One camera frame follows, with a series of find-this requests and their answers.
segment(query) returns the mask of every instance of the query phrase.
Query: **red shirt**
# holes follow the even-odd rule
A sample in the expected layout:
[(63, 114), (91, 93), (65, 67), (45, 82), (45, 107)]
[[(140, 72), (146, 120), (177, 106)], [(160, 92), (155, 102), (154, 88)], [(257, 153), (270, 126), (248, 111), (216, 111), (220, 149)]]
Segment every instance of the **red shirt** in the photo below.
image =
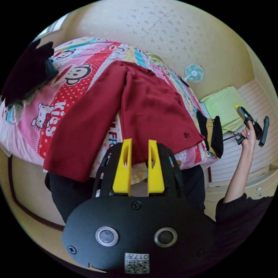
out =
[(133, 139), (132, 164), (148, 160), (148, 140), (178, 153), (205, 138), (177, 91), (151, 70), (114, 61), (63, 116), (43, 167), (85, 182), (118, 111), (123, 139)]

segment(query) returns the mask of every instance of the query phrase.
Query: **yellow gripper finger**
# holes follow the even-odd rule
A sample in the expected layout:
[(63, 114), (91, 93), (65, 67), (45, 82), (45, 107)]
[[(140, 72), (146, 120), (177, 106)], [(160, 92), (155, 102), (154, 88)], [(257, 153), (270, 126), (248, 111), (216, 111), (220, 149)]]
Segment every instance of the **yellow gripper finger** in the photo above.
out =
[(124, 140), (113, 183), (113, 191), (130, 196), (132, 139)]
[(155, 140), (149, 140), (148, 195), (163, 192), (164, 181), (157, 144)]

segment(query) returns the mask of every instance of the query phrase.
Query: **sticker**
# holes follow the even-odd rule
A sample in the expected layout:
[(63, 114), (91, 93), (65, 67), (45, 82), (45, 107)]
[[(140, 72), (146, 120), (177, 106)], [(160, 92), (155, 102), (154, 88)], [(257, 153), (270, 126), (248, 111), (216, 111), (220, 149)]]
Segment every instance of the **sticker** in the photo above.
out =
[(125, 253), (125, 273), (150, 273), (149, 254)]

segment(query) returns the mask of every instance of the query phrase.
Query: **green towel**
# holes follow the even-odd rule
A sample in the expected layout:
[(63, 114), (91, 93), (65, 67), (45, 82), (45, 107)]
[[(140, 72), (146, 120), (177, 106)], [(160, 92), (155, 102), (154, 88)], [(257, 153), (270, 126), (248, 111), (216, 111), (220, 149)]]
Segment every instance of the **green towel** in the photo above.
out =
[(227, 87), (213, 95), (200, 100), (204, 102), (212, 119), (220, 117), (223, 134), (228, 131), (236, 131), (243, 125), (243, 119), (238, 115), (235, 106), (249, 108), (235, 87)]

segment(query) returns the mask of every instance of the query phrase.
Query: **window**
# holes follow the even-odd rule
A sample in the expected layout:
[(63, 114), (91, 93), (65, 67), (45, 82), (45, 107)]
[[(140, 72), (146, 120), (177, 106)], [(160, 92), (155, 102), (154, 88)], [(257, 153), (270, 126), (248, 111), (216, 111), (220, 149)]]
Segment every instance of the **window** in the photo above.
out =
[(68, 14), (66, 14), (63, 17), (61, 17), (60, 19), (56, 20), (54, 23), (52, 23), (50, 26), (48, 26), (42, 32), (40, 32), (40, 34), (38, 34), (36, 38), (43, 37), (48, 33), (59, 30), (67, 16), (68, 16)]

